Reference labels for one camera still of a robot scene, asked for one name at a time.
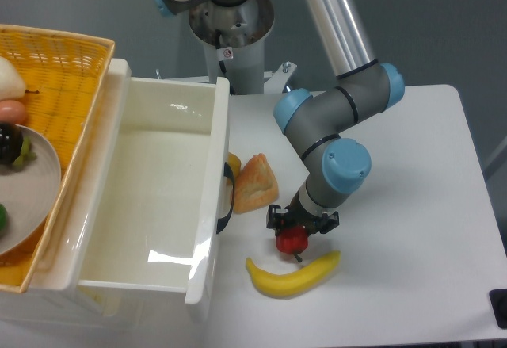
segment banana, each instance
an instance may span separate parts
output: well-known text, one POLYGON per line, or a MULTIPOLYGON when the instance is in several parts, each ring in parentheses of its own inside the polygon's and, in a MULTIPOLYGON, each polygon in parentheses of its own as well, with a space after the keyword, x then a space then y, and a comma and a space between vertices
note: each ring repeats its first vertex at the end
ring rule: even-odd
POLYGON ((257 267, 252 258, 246 259, 246 269, 253 285, 267 296, 281 298, 307 291, 324 279, 340 262, 340 251, 332 250, 293 273, 273 274, 257 267))
POLYGON ((239 175, 239 171, 241 170, 241 160, 234 155, 233 153, 229 153, 227 156, 227 163, 231 166, 232 173, 234 174, 234 178, 237 178, 239 175))

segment wicker basket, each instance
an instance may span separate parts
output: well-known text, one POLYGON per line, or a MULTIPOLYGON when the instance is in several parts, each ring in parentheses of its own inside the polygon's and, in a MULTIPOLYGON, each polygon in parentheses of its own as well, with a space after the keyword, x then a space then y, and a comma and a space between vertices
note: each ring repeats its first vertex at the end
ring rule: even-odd
POLYGON ((51 237, 51 230, 89 134, 114 42, 93 36, 16 25, 0 25, 0 56, 25 80, 20 100, 26 126, 44 135, 58 153, 62 181, 44 223, 23 243, 0 256, 0 291, 26 291, 51 237))

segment bread slice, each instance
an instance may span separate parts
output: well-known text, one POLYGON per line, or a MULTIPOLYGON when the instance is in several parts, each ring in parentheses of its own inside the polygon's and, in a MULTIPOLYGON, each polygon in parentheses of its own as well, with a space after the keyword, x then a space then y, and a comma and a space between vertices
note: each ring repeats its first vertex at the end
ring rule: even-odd
POLYGON ((234 212, 245 213, 271 204, 278 198, 278 182, 265 155, 254 155, 236 179, 234 212))

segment black object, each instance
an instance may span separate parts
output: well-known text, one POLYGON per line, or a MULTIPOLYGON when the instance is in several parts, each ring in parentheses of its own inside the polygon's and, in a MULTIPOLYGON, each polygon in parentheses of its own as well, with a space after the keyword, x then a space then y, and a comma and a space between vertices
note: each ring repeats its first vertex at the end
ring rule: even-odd
POLYGON ((218 223, 216 224, 216 234, 218 235, 225 227, 227 226, 227 223, 231 219, 232 216, 232 209, 234 208, 234 190, 236 188, 236 183, 234 180, 234 174, 232 172, 231 166, 227 162, 223 165, 223 176, 231 180, 232 182, 232 200, 231 200, 231 209, 229 209, 229 213, 226 214, 224 217, 220 218, 218 220, 218 223))
POLYGON ((9 122, 0 122, 0 164, 12 164, 21 153, 23 134, 9 122))
POLYGON ((340 225, 340 218, 337 211, 330 215, 327 213, 323 213, 321 216, 310 214, 301 205, 298 194, 294 196, 291 204, 285 207, 285 210, 282 210, 279 205, 271 204, 269 206, 266 227, 274 229, 275 235, 279 235, 283 229, 293 228, 296 225, 303 225, 308 234, 321 233, 324 235, 340 225))
POLYGON ((507 330, 507 289, 491 290, 490 300, 498 326, 507 330))

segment eggplant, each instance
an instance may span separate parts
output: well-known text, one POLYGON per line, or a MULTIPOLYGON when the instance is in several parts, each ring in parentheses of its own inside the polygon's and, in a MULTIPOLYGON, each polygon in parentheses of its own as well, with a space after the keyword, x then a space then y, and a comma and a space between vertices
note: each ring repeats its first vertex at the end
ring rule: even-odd
POLYGON ((0 122, 0 165, 23 167, 25 160, 36 154, 30 151, 30 139, 24 137, 21 128, 9 122, 0 122))

